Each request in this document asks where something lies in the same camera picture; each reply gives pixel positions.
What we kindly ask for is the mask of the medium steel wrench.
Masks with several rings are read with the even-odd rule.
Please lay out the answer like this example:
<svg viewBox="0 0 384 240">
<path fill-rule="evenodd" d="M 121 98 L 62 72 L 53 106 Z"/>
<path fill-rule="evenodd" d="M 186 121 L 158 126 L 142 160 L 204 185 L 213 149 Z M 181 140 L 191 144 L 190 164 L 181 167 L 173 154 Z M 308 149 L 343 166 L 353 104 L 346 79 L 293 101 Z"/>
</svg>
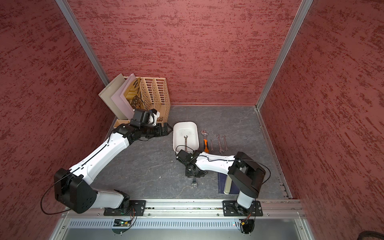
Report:
<svg viewBox="0 0 384 240">
<path fill-rule="evenodd" d="M 219 153 L 223 154 L 224 150 L 223 150 L 223 147 L 222 147 L 222 144 L 221 144 L 221 135 L 217 134 L 216 137 L 217 137 L 218 145 L 219 145 Z"/>
</svg>

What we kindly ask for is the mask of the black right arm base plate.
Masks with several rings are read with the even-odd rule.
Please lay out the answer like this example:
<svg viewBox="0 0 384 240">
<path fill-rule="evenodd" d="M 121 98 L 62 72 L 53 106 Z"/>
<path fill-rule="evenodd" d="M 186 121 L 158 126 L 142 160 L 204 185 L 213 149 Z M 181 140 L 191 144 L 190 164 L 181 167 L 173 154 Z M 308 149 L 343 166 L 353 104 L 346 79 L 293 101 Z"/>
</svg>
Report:
<svg viewBox="0 0 384 240">
<path fill-rule="evenodd" d="M 253 201 L 248 209 L 240 206 L 237 201 L 222 201 L 222 205 L 225 217 L 262 217 L 264 215 L 260 201 Z"/>
</svg>

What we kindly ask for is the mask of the orange handled adjustable wrench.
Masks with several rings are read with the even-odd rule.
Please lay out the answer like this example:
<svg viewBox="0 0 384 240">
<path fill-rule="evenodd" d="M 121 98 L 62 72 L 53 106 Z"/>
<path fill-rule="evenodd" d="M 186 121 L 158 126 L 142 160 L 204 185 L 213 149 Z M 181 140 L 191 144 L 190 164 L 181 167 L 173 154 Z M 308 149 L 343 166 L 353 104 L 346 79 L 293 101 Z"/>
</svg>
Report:
<svg viewBox="0 0 384 240">
<path fill-rule="evenodd" d="M 209 153 L 209 148 L 208 148 L 208 133 L 205 130 L 201 130 L 201 134 L 203 135 L 203 140 L 204 140 L 204 152 Z"/>
</svg>

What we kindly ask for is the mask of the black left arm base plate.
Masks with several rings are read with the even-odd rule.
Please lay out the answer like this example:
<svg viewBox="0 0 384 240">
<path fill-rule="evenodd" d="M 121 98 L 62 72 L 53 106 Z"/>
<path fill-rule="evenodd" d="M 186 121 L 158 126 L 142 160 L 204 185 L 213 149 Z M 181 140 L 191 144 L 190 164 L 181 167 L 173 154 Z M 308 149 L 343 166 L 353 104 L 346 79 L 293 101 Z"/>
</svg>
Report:
<svg viewBox="0 0 384 240">
<path fill-rule="evenodd" d="M 123 201 L 123 203 L 117 208 L 105 208 L 104 216 L 111 217 L 123 217 L 123 216 L 143 216 L 146 208 L 147 201 L 145 200 L 129 200 Z"/>
</svg>

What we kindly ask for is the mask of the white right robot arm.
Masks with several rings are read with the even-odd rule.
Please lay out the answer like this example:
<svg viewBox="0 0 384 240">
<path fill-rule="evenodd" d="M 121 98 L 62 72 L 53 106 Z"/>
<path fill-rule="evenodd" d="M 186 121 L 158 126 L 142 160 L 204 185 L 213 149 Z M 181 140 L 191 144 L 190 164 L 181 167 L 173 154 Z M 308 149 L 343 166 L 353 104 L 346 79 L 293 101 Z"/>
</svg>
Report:
<svg viewBox="0 0 384 240">
<path fill-rule="evenodd" d="M 243 152 L 234 156 L 218 156 L 202 151 L 188 153 L 180 150 L 176 159 L 186 167 L 186 177 L 201 178 L 208 172 L 227 175 L 240 190 L 236 206 L 249 210 L 259 197 L 266 170 Z"/>
</svg>

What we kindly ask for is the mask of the steel open-end wrench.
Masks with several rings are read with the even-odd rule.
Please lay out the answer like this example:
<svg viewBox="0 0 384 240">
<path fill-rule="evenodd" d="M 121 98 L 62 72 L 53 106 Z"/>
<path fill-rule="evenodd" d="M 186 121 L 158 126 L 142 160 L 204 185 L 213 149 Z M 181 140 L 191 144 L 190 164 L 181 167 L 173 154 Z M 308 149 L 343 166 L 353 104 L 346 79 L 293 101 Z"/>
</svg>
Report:
<svg viewBox="0 0 384 240">
<path fill-rule="evenodd" d="M 196 180 L 196 178 L 193 178 L 193 181 L 191 183 L 191 188 L 192 189 L 196 189 L 197 187 L 198 187 L 197 180 Z"/>
</svg>

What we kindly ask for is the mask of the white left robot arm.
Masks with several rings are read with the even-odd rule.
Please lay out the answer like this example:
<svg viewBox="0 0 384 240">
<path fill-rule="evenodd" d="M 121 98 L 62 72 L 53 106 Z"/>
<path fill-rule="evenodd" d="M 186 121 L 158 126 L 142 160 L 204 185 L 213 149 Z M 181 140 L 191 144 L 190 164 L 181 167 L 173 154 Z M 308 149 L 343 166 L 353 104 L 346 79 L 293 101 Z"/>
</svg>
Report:
<svg viewBox="0 0 384 240">
<path fill-rule="evenodd" d="M 96 190 L 91 184 L 111 160 L 135 141 L 164 137 L 172 130 L 167 123 L 141 127 L 131 124 L 119 125 L 90 155 L 70 169 L 61 168 L 55 173 L 55 199 L 78 214 L 89 209 L 104 209 L 107 216 L 129 215 L 132 208 L 128 194 L 118 190 Z"/>
</svg>

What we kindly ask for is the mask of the steel combination wrench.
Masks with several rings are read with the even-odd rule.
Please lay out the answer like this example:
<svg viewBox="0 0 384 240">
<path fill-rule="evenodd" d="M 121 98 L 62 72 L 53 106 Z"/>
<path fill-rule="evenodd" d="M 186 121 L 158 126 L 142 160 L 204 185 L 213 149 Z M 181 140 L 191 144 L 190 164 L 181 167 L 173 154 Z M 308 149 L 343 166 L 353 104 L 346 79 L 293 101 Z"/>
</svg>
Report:
<svg viewBox="0 0 384 240">
<path fill-rule="evenodd" d="M 228 149 L 228 144 L 227 144 L 227 139 L 226 135 L 223 135 L 223 140 L 224 140 L 224 145 L 225 145 L 225 151 L 229 151 Z"/>
</svg>

